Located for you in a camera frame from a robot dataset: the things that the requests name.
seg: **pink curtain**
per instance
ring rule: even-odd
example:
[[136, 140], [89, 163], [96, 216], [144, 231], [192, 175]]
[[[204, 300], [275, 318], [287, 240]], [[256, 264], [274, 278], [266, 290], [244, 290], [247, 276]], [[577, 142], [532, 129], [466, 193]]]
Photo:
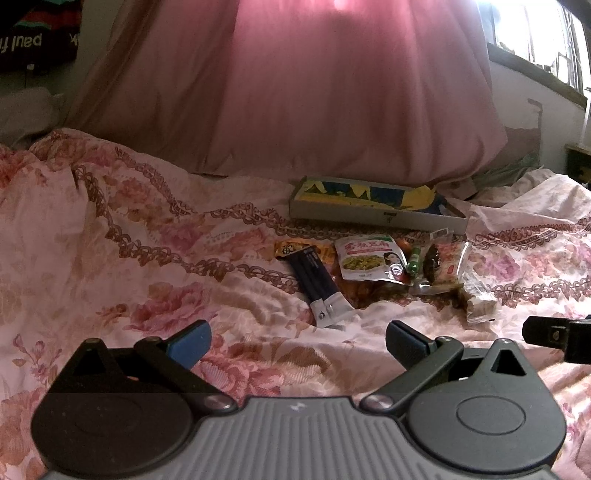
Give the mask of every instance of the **pink curtain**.
[[459, 179], [506, 143], [475, 0], [126, 0], [67, 125], [284, 180]]

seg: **pink fabric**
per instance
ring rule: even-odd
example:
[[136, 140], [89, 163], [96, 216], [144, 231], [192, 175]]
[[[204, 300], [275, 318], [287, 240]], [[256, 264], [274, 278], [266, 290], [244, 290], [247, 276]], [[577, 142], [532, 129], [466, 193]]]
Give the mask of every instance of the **pink fabric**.
[[473, 0], [127, 0], [67, 125], [191, 172], [435, 183], [506, 143], [490, 83]]
[[198, 318], [209, 321], [213, 345], [194, 372], [239, 401], [359, 399], [402, 372], [384, 342], [393, 318], [468, 346], [512, 338], [567, 420], [554, 470], [564, 480], [591, 478], [591, 367], [521, 341], [529, 315], [589, 313], [591, 193], [555, 176], [526, 193], [527, 202], [472, 207], [469, 268], [502, 302], [497, 321], [468, 326], [450, 297], [398, 296], [357, 311], [338, 331], [310, 324], [273, 244], [353, 231], [290, 221], [292, 190], [281, 181], [189, 175], [71, 130], [30, 151], [0, 146], [0, 478], [44, 472], [31, 415], [81, 341], [125, 347]]

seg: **crumpled blanket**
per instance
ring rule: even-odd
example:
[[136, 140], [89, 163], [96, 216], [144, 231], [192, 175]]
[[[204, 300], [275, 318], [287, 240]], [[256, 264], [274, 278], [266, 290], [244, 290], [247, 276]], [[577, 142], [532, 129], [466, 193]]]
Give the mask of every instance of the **crumpled blanket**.
[[[193, 371], [238, 401], [247, 395], [358, 400], [403, 371], [385, 347], [394, 318], [468, 346], [501, 336], [520, 342], [567, 419], [554, 470], [567, 480], [590, 478], [591, 367], [564, 364], [561, 352], [521, 339], [531, 314], [589, 313], [591, 217], [568, 212], [590, 211], [591, 194], [558, 178], [551, 200], [567, 211], [560, 205], [552, 211], [564, 218], [548, 216], [545, 182], [528, 192], [527, 209], [472, 207], [469, 268], [502, 303], [497, 321], [468, 326], [449, 296], [399, 296], [356, 312], [338, 331], [312, 325], [273, 244], [375, 230], [289, 220], [292, 185], [192, 176], [68, 129], [29, 151], [0, 148], [0, 478], [43, 474], [31, 415], [88, 337], [131, 346], [206, 319], [213, 344]], [[544, 215], [536, 214], [537, 205]]]

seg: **open box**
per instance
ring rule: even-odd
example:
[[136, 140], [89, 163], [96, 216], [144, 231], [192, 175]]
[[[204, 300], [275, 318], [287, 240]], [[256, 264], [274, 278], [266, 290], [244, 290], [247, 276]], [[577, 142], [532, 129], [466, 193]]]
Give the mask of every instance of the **open box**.
[[466, 232], [468, 220], [428, 187], [305, 177], [290, 198], [293, 219], [361, 223], [410, 230]]

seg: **gray ribbed panel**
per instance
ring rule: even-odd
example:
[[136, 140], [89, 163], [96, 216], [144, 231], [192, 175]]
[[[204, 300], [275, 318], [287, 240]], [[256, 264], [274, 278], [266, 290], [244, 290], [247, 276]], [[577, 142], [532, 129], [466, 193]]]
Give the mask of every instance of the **gray ribbed panel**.
[[[422, 457], [392, 419], [346, 398], [253, 398], [205, 420], [167, 465], [137, 480], [467, 480]], [[551, 480], [541, 471], [523, 480]], [[44, 480], [72, 480], [48, 473]]]

